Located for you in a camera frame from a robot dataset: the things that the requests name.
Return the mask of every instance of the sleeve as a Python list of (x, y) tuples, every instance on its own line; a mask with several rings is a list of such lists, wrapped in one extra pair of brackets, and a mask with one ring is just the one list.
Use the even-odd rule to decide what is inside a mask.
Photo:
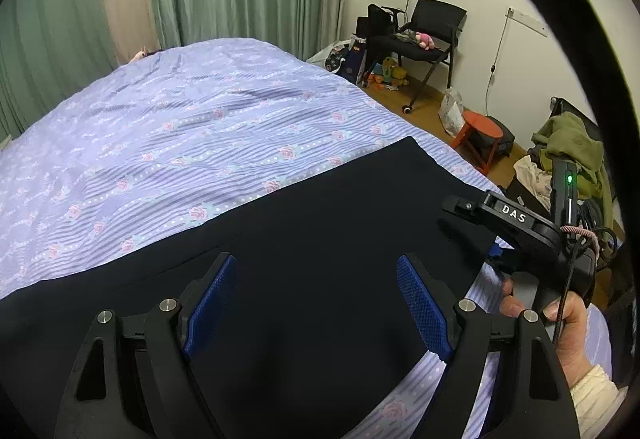
[(626, 396), (600, 365), (596, 365), (571, 389), (580, 439), (593, 439), (606, 426)]

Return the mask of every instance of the bed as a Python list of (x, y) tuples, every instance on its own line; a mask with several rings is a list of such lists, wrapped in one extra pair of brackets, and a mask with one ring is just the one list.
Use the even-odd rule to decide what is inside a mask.
[[(464, 182), (498, 191), (445, 143), (270, 44), (212, 40), (127, 64), (0, 154), (0, 298), (111, 262), (406, 136)], [(500, 278), (485, 265), (468, 297), (497, 311)], [(606, 323), (593, 305), (588, 326), (588, 356), (610, 374)], [(489, 355), (466, 437), (480, 432), (496, 368)], [(345, 437), (409, 437), (443, 369), (427, 352)]]

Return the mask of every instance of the red stool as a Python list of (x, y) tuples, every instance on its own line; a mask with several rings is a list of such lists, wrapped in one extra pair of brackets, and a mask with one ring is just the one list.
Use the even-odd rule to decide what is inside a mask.
[(456, 136), (455, 140), (451, 142), (451, 146), (452, 148), (458, 148), (469, 139), (469, 136), (474, 132), (474, 130), (493, 138), (494, 144), (491, 147), (491, 152), (489, 152), (489, 159), (487, 162), (484, 162), (484, 159), (482, 159), (482, 156), (480, 156), (473, 145), (468, 145), (473, 155), (481, 164), (481, 167), (476, 166), (476, 169), (478, 169), (483, 175), (487, 175), (491, 168), (491, 162), (494, 160), (495, 149), (498, 146), (498, 141), (500, 141), (500, 138), (502, 137), (502, 129), (494, 124), (488, 117), (478, 114), (477, 112), (465, 111), (463, 115), (465, 117), (465, 124)]

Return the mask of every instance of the pink plush toy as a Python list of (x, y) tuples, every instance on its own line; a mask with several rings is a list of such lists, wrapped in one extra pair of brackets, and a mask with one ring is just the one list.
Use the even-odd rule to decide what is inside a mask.
[(433, 38), (431, 38), (426, 33), (416, 32), (415, 39), (418, 41), (418, 45), (425, 50), (430, 50), (436, 47), (436, 45), (433, 43)]

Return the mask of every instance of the pink cable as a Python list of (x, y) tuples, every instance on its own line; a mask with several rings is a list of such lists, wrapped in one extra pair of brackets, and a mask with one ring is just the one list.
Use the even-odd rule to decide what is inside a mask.
[(596, 253), (596, 263), (598, 263), (598, 257), (600, 256), (600, 245), (598, 244), (598, 236), (590, 229), (580, 228), (579, 226), (560, 226), (560, 229), (564, 233), (573, 233), (575, 235), (581, 235), (591, 239), (593, 244), (593, 251)]

